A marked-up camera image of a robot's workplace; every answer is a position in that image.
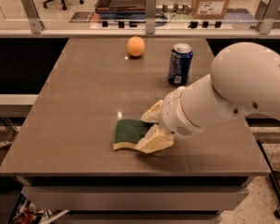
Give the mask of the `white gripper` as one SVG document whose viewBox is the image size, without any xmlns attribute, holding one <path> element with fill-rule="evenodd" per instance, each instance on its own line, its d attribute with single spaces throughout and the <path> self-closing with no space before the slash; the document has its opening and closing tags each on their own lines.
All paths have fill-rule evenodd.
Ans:
<svg viewBox="0 0 280 224">
<path fill-rule="evenodd" d="M 135 149 L 146 154 L 170 147 L 178 138 L 190 138 L 203 131 L 195 126 L 186 116 L 181 104 L 181 94 L 185 87 L 179 87 L 168 93 L 164 100 L 159 100 L 142 116 L 144 122 L 154 124 L 145 136 L 136 144 Z"/>
</svg>

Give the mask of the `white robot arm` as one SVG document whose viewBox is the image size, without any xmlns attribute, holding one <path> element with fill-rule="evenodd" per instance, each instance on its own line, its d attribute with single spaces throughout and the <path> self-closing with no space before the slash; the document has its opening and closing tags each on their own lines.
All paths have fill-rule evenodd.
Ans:
<svg viewBox="0 0 280 224">
<path fill-rule="evenodd" d="M 135 148 L 159 151 L 177 137 L 253 114 L 280 120 L 280 55 L 256 43 L 235 43 L 217 54 L 208 75 L 171 91 L 142 115 L 153 126 Z"/>
</svg>

